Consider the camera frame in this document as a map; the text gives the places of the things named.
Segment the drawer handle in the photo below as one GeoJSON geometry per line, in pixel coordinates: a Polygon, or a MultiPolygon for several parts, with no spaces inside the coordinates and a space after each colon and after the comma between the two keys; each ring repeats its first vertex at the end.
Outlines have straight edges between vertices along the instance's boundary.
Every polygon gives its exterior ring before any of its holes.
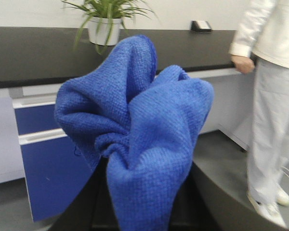
{"type": "Polygon", "coordinates": [[[25,135],[18,136],[19,144],[25,145],[30,143],[37,143],[42,141],[54,140],[62,137],[66,137],[67,135],[61,128],[48,130],[48,131],[41,131],[35,132],[25,135]]]}
{"type": "Polygon", "coordinates": [[[13,99],[13,108],[18,109],[26,107],[45,106],[55,104],[55,101],[56,95],[13,99]]]}

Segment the white jacket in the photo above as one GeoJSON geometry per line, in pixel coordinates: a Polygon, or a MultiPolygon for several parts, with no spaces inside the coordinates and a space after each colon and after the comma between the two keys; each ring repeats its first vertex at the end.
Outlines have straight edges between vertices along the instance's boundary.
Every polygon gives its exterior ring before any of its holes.
{"type": "Polygon", "coordinates": [[[229,53],[289,68],[289,0],[251,0],[229,53]]]}

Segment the dark countertop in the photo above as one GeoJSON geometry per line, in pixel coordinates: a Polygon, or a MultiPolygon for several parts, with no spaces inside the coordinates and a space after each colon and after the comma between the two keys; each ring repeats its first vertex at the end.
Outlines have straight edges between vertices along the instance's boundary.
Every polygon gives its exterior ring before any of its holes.
{"type": "MultiPolygon", "coordinates": [[[[73,50],[76,28],[0,27],[0,88],[62,83],[97,68],[113,47],[100,56],[85,29],[73,50]]],[[[185,71],[230,68],[233,30],[200,34],[188,30],[122,30],[120,39],[143,34],[154,43],[159,73],[177,64],[185,71]]]]}

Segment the white pants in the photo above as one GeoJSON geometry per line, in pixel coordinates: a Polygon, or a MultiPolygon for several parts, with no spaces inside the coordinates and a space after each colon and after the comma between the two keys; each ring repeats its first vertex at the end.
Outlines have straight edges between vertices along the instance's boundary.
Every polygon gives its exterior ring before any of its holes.
{"type": "Polygon", "coordinates": [[[289,162],[289,69],[260,60],[254,87],[248,187],[261,203],[276,201],[281,167],[289,162]]]}

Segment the blue drawer front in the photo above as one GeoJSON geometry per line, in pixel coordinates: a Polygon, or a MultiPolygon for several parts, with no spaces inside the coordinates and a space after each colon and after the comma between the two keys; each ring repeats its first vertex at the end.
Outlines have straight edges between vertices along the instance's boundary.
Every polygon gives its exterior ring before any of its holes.
{"type": "Polygon", "coordinates": [[[54,104],[15,109],[18,134],[23,135],[59,128],[53,112],[54,104]]]}
{"type": "Polygon", "coordinates": [[[21,149],[33,220],[62,213],[92,174],[84,158],[74,153],[69,137],[26,144],[21,149]]]}

